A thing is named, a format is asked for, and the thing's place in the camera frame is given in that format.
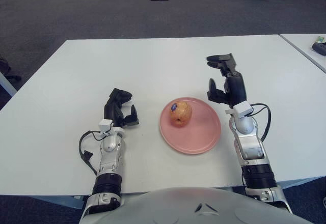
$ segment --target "apple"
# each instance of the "apple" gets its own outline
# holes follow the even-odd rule
[[[170,116],[172,123],[177,127],[185,126],[192,117],[193,109],[185,101],[177,101],[172,104]]]

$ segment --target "white table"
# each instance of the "white table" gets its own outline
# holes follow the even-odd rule
[[[326,38],[326,34],[281,34],[280,36],[326,73],[326,56],[312,49],[312,44],[314,44],[317,37]]]
[[[0,111],[0,194],[89,194],[95,176],[79,157],[78,141],[97,129],[114,87],[133,94],[129,105],[140,120],[126,128],[122,192],[242,185],[228,106],[206,97],[210,78],[219,87],[225,79],[205,58],[230,52],[249,102],[271,108],[264,144],[276,180],[326,175],[326,76],[281,37],[68,40]],[[159,133],[161,110],[183,96],[206,101],[220,117],[222,136],[209,152],[178,153]],[[262,134],[267,115],[256,119]],[[98,149],[91,138],[84,145]]]

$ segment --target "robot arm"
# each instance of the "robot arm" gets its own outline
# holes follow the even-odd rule
[[[123,153],[125,142],[123,126],[132,126],[139,123],[135,106],[131,107],[131,114],[123,117],[122,104],[129,101],[132,94],[114,88],[110,98],[104,106],[104,119],[99,123],[100,131],[85,133],[79,142],[79,152],[83,161],[96,175],[92,195],[88,198],[82,218],[88,214],[107,212],[117,209],[121,203],[121,182],[123,175]],[[80,144],[83,138],[90,133],[100,133],[101,162],[96,171],[89,163],[92,153],[81,152]]]
[[[222,76],[226,77],[225,92],[216,89],[214,80],[210,79],[207,96],[210,101],[230,106],[226,113],[231,116],[229,126],[235,137],[234,146],[247,185],[246,195],[291,212],[281,187],[276,184],[262,140],[258,137],[258,124],[249,116],[253,109],[247,102],[245,84],[241,73],[235,70],[232,54],[210,56],[207,61],[210,67],[220,69]]]

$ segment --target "white connector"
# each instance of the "white connector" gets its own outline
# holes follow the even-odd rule
[[[233,109],[228,109],[225,111],[226,114],[233,115],[235,118],[243,118],[245,115],[252,113],[253,108],[250,106],[248,101],[238,103],[233,106]]]
[[[98,127],[101,132],[107,132],[112,129],[113,127],[113,121],[112,120],[107,120],[107,119],[102,119],[100,123],[98,123]]]

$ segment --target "floor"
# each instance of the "floor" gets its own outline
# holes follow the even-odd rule
[[[0,53],[22,76],[19,89],[67,39],[326,33],[325,9],[326,0],[0,0]],[[0,88],[0,109],[9,99]],[[326,223],[324,182],[285,191],[296,214]],[[0,204],[2,223],[77,223],[81,214],[28,197]]]

